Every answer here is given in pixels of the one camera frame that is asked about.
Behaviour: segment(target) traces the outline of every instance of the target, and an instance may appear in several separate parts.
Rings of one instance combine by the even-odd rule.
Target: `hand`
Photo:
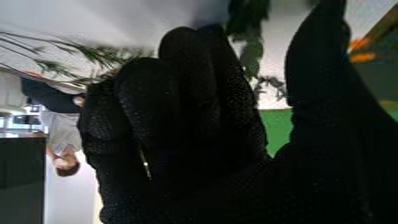
[[[131,61],[115,80],[90,86],[78,126],[103,214],[120,201],[156,211],[149,198],[161,210],[264,161],[254,94],[218,26],[170,31],[159,59]]]

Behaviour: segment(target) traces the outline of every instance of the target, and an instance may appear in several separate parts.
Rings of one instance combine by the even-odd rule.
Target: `black knit fabric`
[[[344,0],[323,0],[291,41],[294,128],[275,158],[218,26],[172,30],[159,59],[88,88],[79,132],[106,224],[394,223],[394,166],[374,150],[394,156],[396,124],[351,70],[342,14]]]

